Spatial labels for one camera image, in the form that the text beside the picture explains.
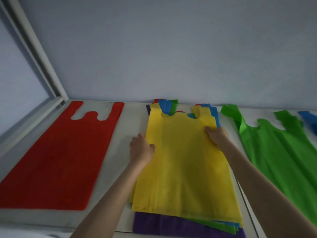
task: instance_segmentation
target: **forearm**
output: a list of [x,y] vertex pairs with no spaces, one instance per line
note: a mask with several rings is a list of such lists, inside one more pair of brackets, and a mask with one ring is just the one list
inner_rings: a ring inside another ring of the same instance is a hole
[[268,238],[317,237],[316,227],[231,141],[224,141],[220,149]]
[[144,166],[141,162],[131,161],[71,238],[112,237],[129,194]]

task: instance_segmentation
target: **hand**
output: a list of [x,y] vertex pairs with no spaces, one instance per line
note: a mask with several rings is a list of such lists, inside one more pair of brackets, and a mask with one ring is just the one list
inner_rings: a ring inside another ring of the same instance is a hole
[[211,128],[209,126],[206,126],[205,131],[208,133],[210,139],[218,146],[220,150],[223,148],[224,144],[229,141],[228,132],[225,130],[224,127]]
[[155,145],[149,145],[142,134],[138,134],[137,137],[132,138],[130,148],[131,161],[140,162],[144,165],[147,165],[151,161],[155,152]]

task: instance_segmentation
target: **red non-woven bag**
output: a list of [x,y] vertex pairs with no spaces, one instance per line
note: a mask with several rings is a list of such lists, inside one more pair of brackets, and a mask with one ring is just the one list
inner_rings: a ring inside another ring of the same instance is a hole
[[73,101],[0,183],[0,208],[84,210],[124,103],[71,120]]

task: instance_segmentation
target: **purple non-woven bag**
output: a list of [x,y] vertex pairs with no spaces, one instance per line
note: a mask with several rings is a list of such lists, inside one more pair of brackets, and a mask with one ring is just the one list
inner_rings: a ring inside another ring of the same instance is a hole
[[233,235],[181,217],[144,212],[135,213],[133,233],[197,238],[246,238],[242,228],[239,228],[236,235]]

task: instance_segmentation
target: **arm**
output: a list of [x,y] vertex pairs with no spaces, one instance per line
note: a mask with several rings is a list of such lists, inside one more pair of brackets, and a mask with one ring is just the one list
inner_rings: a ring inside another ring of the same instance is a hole
[[131,161],[116,182],[79,224],[71,238],[112,237],[138,175],[153,157],[155,146],[141,134],[130,143]]
[[316,227],[228,139],[223,128],[205,131],[224,153],[268,238],[317,237]]

